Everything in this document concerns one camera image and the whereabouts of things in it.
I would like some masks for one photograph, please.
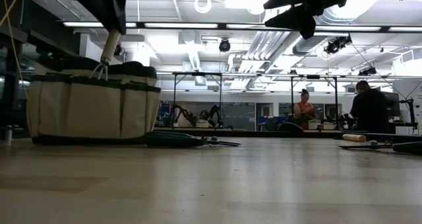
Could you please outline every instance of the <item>cable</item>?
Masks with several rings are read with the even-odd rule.
[[[421,83],[422,83],[422,80],[416,85],[416,87],[404,99],[407,99],[410,96],[410,94],[412,94]]]
[[[10,9],[7,8],[7,0],[5,0],[5,8],[6,8],[5,17],[7,18],[7,24],[9,25],[9,32],[11,34],[12,48],[13,48],[13,54],[15,55],[16,67],[17,67],[18,72],[19,72],[19,77],[22,81],[22,87],[24,88],[24,93],[25,93],[26,99],[28,99],[28,92],[26,91],[26,88],[25,88],[25,83],[24,83],[24,79],[23,79],[23,76],[22,76],[22,70],[20,69],[18,53],[16,52],[15,40],[13,38],[12,25],[11,25],[11,20],[10,20],[10,17],[9,17]]]
[[[6,3],[6,1],[5,1],[6,14],[5,14],[5,15],[4,15],[4,17],[0,20],[0,26],[3,24],[3,22],[6,20],[6,18],[7,18],[7,17],[9,17],[9,13],[10,13],[10,11],[12,10],[13,6],[15,5],[15,3],[16,3],[17,1],[18,1],[18,0],[13,0],[13,1],[12,1],[12,3],[11,3],[11,5],[9,6],[9,8],[7,8],[7,3]]]
[[[351,43],[351,45],[356,49],[356,51],[359,53],[359,55],[362,57],[362,59],[363,60],[365,60],[365,62],[371,67],[372,65],[368,62],[368,60],[366,60],[366,58],[361,54],[361,52],[355,47],[355,45],[353,44],[353,43]],[[387,82],[387,84],[388,85],[390,85],[399,95],[401,95],[404,99],[407,99],[407,97],[405,97],[405,96],[403,96],[403,94],[402,93],[400,93],[393,85],[392,85],[392,83],[390,83],[389,81],[387,81],[379,72],[377,72],[377,74],[379,75],[379,76],[381,76],[381,78],[385,81],[385,82]],[[404,103],[404,105],[407,107],[407,109],[410,111],[410,108],[409,108],[409,106],[406,104],[406,103]],[[403,120],[404,120],[404,125],[405,125],[405,127],[406,127],[406,123],[407,123],[407,121],[404,119],[404,116],[400,113],[400,115],[402,116],[402,118],[403,118]],[[408,127],[407,128],[407,133],[408,134],[410,134],[410,128]]]

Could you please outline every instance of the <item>woman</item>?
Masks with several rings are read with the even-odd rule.
[[[312,106],[309,101],[309,93],[305,89],[301,93],[301,101],[295,104],[295,119],[299,119],[300,125],[302,128],[308,127],[308,121],[311,119],[316,119],[317,114],[315,113],[315,108]]]

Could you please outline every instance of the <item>man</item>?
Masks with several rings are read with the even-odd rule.
[[[358,95],[353,100],[350,114],[357,118],[359,130],[388,133],[387,100],[383,93],[371,89],[367,81],[356,84]]]

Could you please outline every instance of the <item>canvas tool bag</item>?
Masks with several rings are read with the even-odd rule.
[[[97,69],[100,74],[94,75]],[[73,76],[65,136],[70,138],[120,138],[121,80],[102,78],[106,66],[90,77]]]
[[[130,82],[124,86],[122,138],[138,138],[153,130],[161,89],[145,83]]]
[[[160,104],[154,68],[62,59],[40,60],[48,67],[32,77],[27,116],[35,143],[137,143],[154,128]]]

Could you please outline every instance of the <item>computer monitor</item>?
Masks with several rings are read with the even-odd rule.
[[[387,112],[389,117],[400,117],[400,99],[397,93],[382,92],[387,99]]]

